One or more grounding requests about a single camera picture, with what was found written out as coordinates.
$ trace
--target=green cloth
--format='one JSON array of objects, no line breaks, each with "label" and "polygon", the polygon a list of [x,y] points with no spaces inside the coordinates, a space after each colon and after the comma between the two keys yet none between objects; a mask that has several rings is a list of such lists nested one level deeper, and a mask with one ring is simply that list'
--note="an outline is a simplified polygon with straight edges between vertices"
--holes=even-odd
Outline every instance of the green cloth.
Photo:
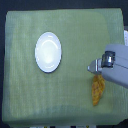
[{"label": "green cloth", "polygon": [[[42,72],[35,46],[53,32],[62,46],[55,72]],[[87,66],[105,46],[124,44],[120,9],[10,11],[5,26],[2,118],[10,126],[118,124],[128,117],[128,90],[106,81],[92,105],[93,74]]]}]

